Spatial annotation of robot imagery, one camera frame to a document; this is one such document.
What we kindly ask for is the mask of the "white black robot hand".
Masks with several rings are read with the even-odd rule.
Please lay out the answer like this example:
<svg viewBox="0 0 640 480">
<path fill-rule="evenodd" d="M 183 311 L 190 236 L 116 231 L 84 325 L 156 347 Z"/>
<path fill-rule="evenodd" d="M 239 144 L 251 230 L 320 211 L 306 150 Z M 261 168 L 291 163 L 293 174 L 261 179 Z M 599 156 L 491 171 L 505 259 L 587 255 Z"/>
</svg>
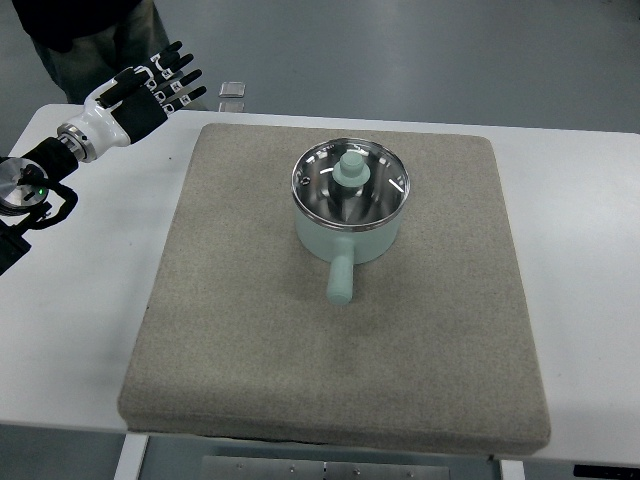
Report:
<svg viewBox="0 0 640 480">
<path fill-rule="evenodd" d="M 57 139 L 78 161 L 90 163 L 113 147 L 137 143 L 191 105 L 206 88 L 194 84 L 201 70 L 183 71 L 193 56 L 181 47 L 176 41 L 97 87 L 83 111 L 58 128 Z"/>
</svg>

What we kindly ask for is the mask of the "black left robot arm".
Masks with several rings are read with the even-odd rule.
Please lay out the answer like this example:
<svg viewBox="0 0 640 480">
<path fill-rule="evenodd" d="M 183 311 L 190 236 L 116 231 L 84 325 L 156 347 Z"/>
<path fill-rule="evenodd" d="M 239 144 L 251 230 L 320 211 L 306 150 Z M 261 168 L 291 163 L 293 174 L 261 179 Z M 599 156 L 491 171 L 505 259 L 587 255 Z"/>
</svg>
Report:
<svg viewBox="0 0 640 480">
<path fill-rule="evenodd" d="M 79 146 L 49 137 L 21 157 L 1 159 L 1 271 L 14 266 L 30 249 L 29 230 L 44 230 L 66 220 L 78 195 L 62 181 L 78 169 Z"/>
</svg>

